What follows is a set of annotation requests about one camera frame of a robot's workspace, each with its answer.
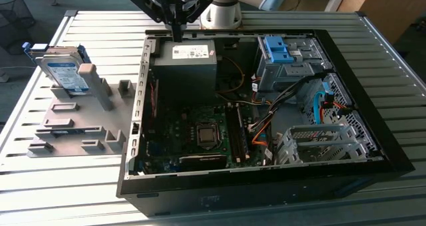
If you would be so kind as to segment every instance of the motherboard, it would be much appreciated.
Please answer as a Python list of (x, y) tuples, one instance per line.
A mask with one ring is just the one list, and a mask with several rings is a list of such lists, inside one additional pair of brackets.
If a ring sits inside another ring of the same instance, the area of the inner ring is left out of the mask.
[(252, 145), (247, 125), (252, 106), (224, 104), (165, 109), (148, 133), (145, 157), (140, 160), (148, 174), (259, 166), (260, 145)]

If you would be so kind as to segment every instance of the floor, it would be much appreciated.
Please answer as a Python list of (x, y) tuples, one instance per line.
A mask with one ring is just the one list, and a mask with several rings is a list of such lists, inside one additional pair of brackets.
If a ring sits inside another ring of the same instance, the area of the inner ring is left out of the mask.
[[(49, 42), (66, 10), (137, 10), (128, 0), (57, 0), (57, 6), (50, 6), (50, 2), (52, 0), (25, 0), (30, 13), (36, 19), (36, 25), (29, 29), (29, 33), (33, 41), (38, 43)], [(253, 10), (249, 6), (243, 6), (243, 8)], [(408, 65), (423, 80), (426, 80), (424, 43), (426, 34), (415, 31), (413, 27), (409, 27), (395, 44), (395, 49), (404, 53)], [(8, 83), (0, 83), (1, 131), (1, 126), (6, 122), (33, 71), (33, 69), (26, 67), (33, 66), (33, 64), (25, 55), (9, 56), (1, 48), (0, 59), (0, 69), (9, 75)]]

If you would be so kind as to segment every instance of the wire bundle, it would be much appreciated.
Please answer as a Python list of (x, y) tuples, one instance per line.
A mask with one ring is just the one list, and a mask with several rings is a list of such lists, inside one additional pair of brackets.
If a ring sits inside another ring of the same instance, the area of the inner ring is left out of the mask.
[(257, 127), (261, 125), (261, 123), (264, 123), (264, 124), (263, 124), (263, 127), (261, 127), (260, 130), (257, 131), (257, 133), (256, 133), (256, 135), (255, 135), (255, 137), (253, 137), (251, 143), (253, 143), (253, 144), (263, 144), (263, 143), (267, 144), (265, 142), (259, 142), (256, 139), (257, 139), (260, 133), (261, 133), (263, 131), (265, 131), (267, 126), (268, 126), (269, 123), (271, 123), (272, 116), (273, 116), (273, 114), (275, 114), (275, 112), (276, 112), (276, 110), (277, 110), (280, 104), (281, 104), (283, 102), (285, 102), (285, 100), (288, 100), (288, 99), (296, 94), (297, 90), (300, 89), (300, 87), (303, 86), (303, 84), (304, 84), (305, 82), (308, 82), (308, 81), (312, 80), (312, 79), (321, 78), (321, 77), (323, 77), (323, 74), (315, 74), (315, 75), (311, 75), (311, 76), (305, 76), (305, 77), (303, 77), (297, 82), (292, 83), (292, 84), (287, 87), (287, 89), (284, 89), (284, 90), (279, 93), (279, 95), (276, 96), (276, 98), (273, 99), (273, 101), (272, 101), (271, 104), (269, 104), (269, 107), (268, 107), (268, 109), (267, 109), (267, 114), (265, 114), (265, 116), (264, 116), (259, 121), (256, 121), (252, 125), (248, 126), (248, 129), (252, 130), (252, 129), (257, 128)]

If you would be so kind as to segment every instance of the wall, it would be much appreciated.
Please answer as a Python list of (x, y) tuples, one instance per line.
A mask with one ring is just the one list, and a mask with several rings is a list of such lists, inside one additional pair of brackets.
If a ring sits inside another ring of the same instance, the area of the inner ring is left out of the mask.
[(343, 0), (339, 11), (361, 11), (389, 43), (426, 10), (426, 0)]

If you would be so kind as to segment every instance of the connector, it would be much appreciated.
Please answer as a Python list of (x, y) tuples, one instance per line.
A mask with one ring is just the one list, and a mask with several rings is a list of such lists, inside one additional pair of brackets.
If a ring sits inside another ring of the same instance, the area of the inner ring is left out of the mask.
[(332, 102), (325, 102), (325, 101), (321, 101), (321, 102), (320, 102), (320, 107), (321, 107), (323, 109), (331, 109), (332, 106), (333, 106)]
[(321, 85), (324, 87), (324, 102), (327, 103), (332, 103), (333, 102), (333, 92), (329, 89), (328, 83), (327, 82), (321, 82)]
[(340, 108), (337, 110), (337, 116), (341, 117), (343, 115), (348, 115), (349, 113), (352, 113), (353, 109), (352, 108)]

